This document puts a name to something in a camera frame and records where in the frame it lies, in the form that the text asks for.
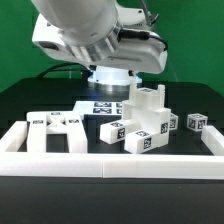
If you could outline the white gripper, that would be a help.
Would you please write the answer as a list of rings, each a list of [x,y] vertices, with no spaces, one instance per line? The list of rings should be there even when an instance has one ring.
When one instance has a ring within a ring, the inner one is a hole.
[[[167,44],[156,33],[121,29],[119,23],[93,44],[72,46],[63,40],[59,28],[39,15],[33,36],[60,38],[66,46],[67,54],[51,58],[76,62],[85,67],[103,66],[159,74],[164,70],[167,60]]]

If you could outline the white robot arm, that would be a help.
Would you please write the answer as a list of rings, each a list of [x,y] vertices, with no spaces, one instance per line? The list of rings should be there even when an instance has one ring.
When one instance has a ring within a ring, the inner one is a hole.
[[[145,0],[31,0],[39,12],[32,42],[46,55],[93,71],[98,85],[121,85],[130,72],[164,71],[168,44],[153,31],[158,19]]]

